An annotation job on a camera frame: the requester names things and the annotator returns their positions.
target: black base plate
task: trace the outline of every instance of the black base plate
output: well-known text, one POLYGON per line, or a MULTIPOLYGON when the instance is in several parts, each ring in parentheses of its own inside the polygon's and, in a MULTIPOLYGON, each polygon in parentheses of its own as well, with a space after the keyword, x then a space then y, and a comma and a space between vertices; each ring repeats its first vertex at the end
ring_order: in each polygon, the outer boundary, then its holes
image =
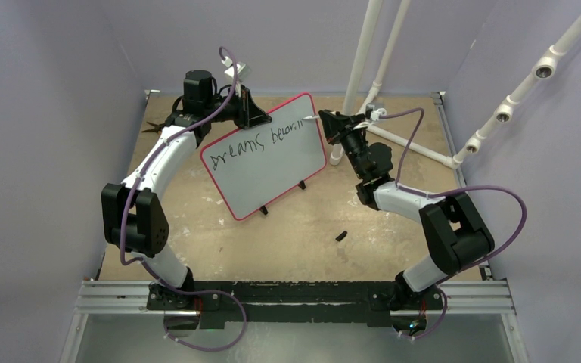
MULTIPOLYGON (((366 323, 392 327, 388 309, 392 281, 195 281, 195 290, 221 290, 244 305, 248 321, 283 323, 366 323)), ((190 296, 179 296, 158 284, 151 285, 148 310, 194 309, 190 296)), ((423 295, 427 308, 442 308, 436 291, 423 295)), ((238 306, 227 296, 201 295, 201 329, 222 329, 227 321, 241 321, 238 306)), ((420 301, 402 307, 419 310, 420 301)))

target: glass panel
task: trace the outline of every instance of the glass panel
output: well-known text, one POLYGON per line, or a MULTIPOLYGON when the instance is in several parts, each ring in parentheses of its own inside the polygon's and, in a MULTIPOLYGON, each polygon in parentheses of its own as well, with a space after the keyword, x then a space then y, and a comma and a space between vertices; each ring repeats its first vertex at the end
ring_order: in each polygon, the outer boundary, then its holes
MULTIPOLYGON (((411 343, 365 324, 249 323, 236 346, 198 352, 163 338, 161 316, 90 315, 78 362, 512 362, 500 315, 447 315, 435 334, 411 343)), ((188 342, 219 346, 241 325, 196 330, 188 342)))

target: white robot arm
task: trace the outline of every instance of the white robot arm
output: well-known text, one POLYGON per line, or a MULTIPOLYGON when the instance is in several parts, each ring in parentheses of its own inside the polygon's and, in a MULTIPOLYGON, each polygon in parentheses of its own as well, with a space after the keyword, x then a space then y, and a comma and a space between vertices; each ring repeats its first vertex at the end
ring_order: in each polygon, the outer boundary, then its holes
POLYGON ((391 149, 382 143, 368 145, 360 125, 371 115, 355 116, 319 111, 329 144, 341 143, 353 170, 362 180, 357 195, 372 209, 396 213, 421 223, 429 255, 396 276, 393 308, 417 299, 426 289, 455 275, 486 256, 495 246, 493 237, 466 193, 429 197, 426 191, 403 190, 389 176, 391 149))
POLYGON ((166 122, 156 125, 153 130, 161 131, 161 135, 151 152, 120 184, 108 184, 101 192, 106 241, 120 248, 124 245, 125 251, 131 253, 135 261, 145 263, 151 273, 168 285, 183 290, 193 288, 192 273, 168 246, 169 226, 160 198, 179 167, 210 132, 211 123, 230 119, 238 128, 249 129, 271 121, 270 115, 254 104, 250 90, 240 82, 248 68, 242 63, 232 64, 229 57, 224 58, 224 64, 231 70, 226 73, 227 78, 238 90, 234 96, 221 96, 210 72, 187 72, 183 96, 175 101, 166 122), (180 101, 183 106, 178 110, 180 101), (184 132, 208 117, 212 117, 209 122, 184 132), (131 192, 134 214, 125 211, 131 192), (126 223, 123 223, 124 212, 127 213, 126 223), (122 229, 125 231, 123 243, 122 229))

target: small black object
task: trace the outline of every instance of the small black object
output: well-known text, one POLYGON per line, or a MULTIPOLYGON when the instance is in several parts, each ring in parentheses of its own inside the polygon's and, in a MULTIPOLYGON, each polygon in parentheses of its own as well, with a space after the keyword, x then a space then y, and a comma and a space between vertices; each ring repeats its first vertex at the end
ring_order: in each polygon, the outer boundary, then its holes
POLYGON ((343 239, 346 237, 346 235, 347 235, 348 233, 349 233, 349 232, 347 232, 347 231, 344 231, 344 232, 340 233, 340 235, 339 235, 339 236, 335 237, 335 240, 336 240, 337 242, 341 242, 341 241, 342 241, 342 240, 343 240, 343 239))
POLYGON ((142 132, 154 132, 155 134, 158 134, 166 126, 166 123, 158 123, 157 124, 157 123, 151 123, 150 121, 148 121, 147 124, 152 126, 152 129, 145 129, 142 132))

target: lavender wall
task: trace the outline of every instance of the lavender wall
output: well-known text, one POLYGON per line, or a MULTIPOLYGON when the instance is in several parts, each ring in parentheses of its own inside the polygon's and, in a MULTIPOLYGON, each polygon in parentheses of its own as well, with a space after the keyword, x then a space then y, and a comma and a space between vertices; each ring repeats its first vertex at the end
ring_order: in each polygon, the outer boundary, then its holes
MULTIPOLYGON (((581 1, 498 2, 446 93, 457 147, 580 13, 581 1)), ((511 285, 532 361, 581 361, 581 41, 463 170, 468 184, 510 187, 529 207, 522 235, 492 266, 511 285)), ((519 209, 474 198, 504 240, 519 209)))
POLYGON ((143 107, 97 2, 0 1, 0 361, 58 360, 143 107))
MULTIPOLYGON (((187 70, 216 75, 217 47, 253 73, 256 93, 344 92, 366 1, 101 0, 145 88, 181 92, 187 70)), ((386 93, 444 90, 496 0, 413 1, 384 81, 386 93)), ((399 2, 386 0, 360 89, 370 89, 399 2)))

